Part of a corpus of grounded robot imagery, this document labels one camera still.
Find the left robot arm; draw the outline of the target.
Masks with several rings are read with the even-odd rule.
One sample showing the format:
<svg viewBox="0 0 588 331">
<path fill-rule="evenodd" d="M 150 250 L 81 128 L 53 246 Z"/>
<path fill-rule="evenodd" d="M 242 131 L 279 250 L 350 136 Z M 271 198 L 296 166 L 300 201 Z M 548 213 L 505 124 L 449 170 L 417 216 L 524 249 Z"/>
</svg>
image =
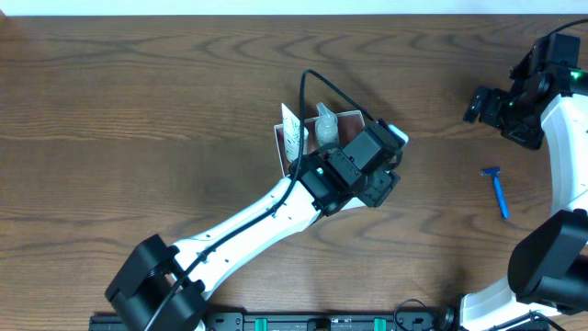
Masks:
<svg viewBox="0 0 588 331">
<path fill-rule="evenodd" d="M 278 241 L 358 199 L 377 208 L 399 181 L 408 136 L 371 123 L 345 146 L 304 154 L 260 200 L 225 222 L 172 245 L 138 244 L 105 297 L 129 330 L 202 330 L 207 301 L 233 272 Z"/>
</svg>

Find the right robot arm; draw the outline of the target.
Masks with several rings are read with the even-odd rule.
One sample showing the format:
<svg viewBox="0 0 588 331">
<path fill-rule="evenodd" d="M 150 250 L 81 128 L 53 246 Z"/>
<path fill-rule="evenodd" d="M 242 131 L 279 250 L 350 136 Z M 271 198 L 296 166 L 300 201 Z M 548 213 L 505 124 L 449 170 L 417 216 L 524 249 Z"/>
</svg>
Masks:
<svg viewBox="0 0 588 331">
<path fill-rule="evenodd" d="M 510 91 L 479 88 L 466 121 L 536 150 L 548 145 L 549 218 L 514 249 L 504 278 L 463 296 L 460 330 L 508 330 L 587 309 L 587 74 L 568 61 L 519 64 Z"/>
</svg>

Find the blue disposable razor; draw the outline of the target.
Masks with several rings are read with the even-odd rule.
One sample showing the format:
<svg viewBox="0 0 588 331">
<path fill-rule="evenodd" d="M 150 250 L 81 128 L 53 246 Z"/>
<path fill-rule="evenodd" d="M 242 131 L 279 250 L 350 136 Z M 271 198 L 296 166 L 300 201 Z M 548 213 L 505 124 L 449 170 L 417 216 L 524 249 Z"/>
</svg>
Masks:
<svg viewBox="0 0 588 331">
<path fill-rule="evenodd" d="M 503 194 L 502 184 L 499 178 L 501 168 L 496 167 L 489 167 L 481 170 L 481 175 L 484 177 L 491 177 L 492 178 L 492 186 L 494 189 L 494 193 L 497 199 L 497 204 L 500 209 L 500 213 L 504 219 L 508 219 L 510 216 L 506 198 Z"/>
</svg>

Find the clear pump soap bottle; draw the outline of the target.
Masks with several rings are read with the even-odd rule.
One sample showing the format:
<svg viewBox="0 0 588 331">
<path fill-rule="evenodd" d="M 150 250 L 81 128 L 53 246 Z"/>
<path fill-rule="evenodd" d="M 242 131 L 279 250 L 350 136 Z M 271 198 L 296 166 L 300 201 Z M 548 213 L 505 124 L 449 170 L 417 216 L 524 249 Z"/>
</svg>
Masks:
<svg viewBox="0 0 588 331">
<path fill-rule="evenodd" d="M 323 103 L 316 105 L 318 119 L 315 121 L 317 145 L 322 147 L 330 143 L 339 143 L 338 118 Z"/>
</svg>

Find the white lotion tube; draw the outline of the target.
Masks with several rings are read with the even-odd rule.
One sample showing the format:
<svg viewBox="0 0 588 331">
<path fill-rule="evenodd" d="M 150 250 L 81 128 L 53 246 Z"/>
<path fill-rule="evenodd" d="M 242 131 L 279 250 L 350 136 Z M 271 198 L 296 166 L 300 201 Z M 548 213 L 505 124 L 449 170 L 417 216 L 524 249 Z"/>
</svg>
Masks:
<svg viewBox="0 0 588 331">
<path fill-rule="evenodd" d="M 285 154 L 292 163 L 300 156 L 300 143 L 303 143 L 302 153 L 308 152 L 309 132 L 304 129 L 303 134 L 300 134 L 300 119 L 285 104 L 281 104 L 281 111 Z"/>
</svg>

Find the white cardboard box pink inside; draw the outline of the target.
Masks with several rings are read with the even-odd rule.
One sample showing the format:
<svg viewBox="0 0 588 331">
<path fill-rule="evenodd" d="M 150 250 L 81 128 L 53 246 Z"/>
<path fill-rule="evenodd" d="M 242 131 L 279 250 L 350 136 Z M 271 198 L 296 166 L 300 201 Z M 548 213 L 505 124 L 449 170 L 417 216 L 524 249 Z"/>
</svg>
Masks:
<svg viewBox="0 0 588 331">
<path fill-rule="evenodd" d="M 294 189 L 277 212 L 279 216 L 312 223 L 342 210 L 367 207 L 357 197 L 366 178 L 344 153 L 344 148 L 367 125 L 357 110 L 347 111 L 337 118 L 338 144 L 317 146 L 313 141 L 316 120 L 311 119 L 305 124 L 309 129 L 309 152 L 290 164 L 286 160 L 282 126 L 275 127 L 283 173 L 295 181 Z"/>
</svg>

